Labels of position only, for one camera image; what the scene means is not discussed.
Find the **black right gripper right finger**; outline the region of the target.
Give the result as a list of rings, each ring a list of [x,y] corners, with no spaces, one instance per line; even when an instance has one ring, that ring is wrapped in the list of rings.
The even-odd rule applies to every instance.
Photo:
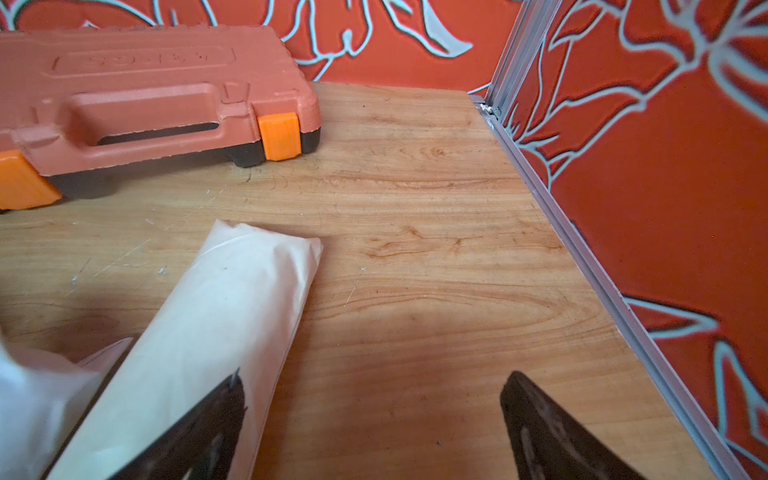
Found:
[[[514,371],[500,405],[521,479],[640,479],[528,376]]]

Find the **pink sleeved umbrella short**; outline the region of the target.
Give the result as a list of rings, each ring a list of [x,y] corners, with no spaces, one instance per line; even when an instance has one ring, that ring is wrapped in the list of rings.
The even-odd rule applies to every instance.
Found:
[[[132,343],[119,340],[73,363],[1,342],[1,477],[41,479]]]

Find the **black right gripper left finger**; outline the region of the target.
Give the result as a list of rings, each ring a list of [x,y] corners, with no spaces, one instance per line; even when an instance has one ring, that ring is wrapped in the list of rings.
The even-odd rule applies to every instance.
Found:
[[[225,479],[245,413],[243,383],[234,372],[111,478]]]

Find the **cream sleeved umbrella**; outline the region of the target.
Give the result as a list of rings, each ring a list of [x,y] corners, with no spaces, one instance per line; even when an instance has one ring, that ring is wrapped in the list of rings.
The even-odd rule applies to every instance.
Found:
[[[111,479],[225,378],[246,413],[229,475],[247,479],[323,245],[217,221],[51,470]]]

